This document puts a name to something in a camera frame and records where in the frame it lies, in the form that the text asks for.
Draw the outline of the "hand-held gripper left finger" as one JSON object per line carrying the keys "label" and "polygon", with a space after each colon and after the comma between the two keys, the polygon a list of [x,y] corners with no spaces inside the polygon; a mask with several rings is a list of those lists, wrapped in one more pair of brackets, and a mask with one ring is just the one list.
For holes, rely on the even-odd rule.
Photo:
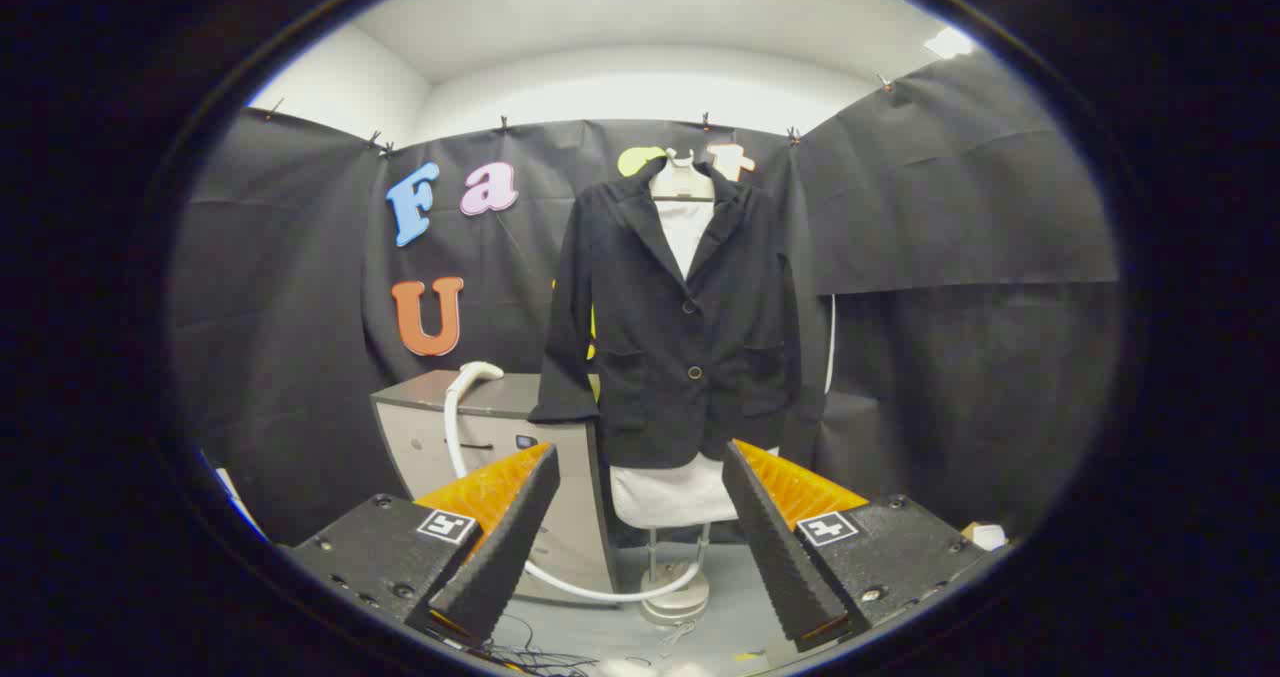
{"label": "hand-held gripper left finger", "polygon": [[419,500],[361,500],[289,553],[355,607],[477,648],[515,595],[559,485],[556,445],[531,445]]}

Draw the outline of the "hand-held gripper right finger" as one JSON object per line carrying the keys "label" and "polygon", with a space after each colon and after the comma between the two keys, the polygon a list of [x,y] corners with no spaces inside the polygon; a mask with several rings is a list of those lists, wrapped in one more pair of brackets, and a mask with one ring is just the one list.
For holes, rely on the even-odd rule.
{"label": "hand-held gripper right finger", "polygon": [[1006,552],[901,493],[867,498],[740,440],[727,445],[722,481],[799,651],[896,625]]}

